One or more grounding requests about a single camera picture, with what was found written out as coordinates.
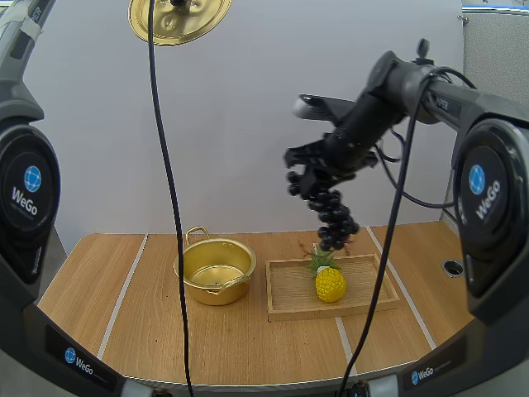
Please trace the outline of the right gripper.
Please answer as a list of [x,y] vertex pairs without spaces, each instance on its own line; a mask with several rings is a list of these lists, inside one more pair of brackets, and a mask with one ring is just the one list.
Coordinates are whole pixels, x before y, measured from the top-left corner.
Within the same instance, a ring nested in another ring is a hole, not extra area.
[[371,148],[404,118],[391,103],[365,93],[355,101],[301,94],[293,113],[300,119],[330,122],[334,127],[321,140],[290,148],[284,155],[289,169],[304,167],[300,175],[287,173],[288,182],[299,183],[303,200],[316,197],[320,183],[351,180],[364,167],[373,167],[376,159]]

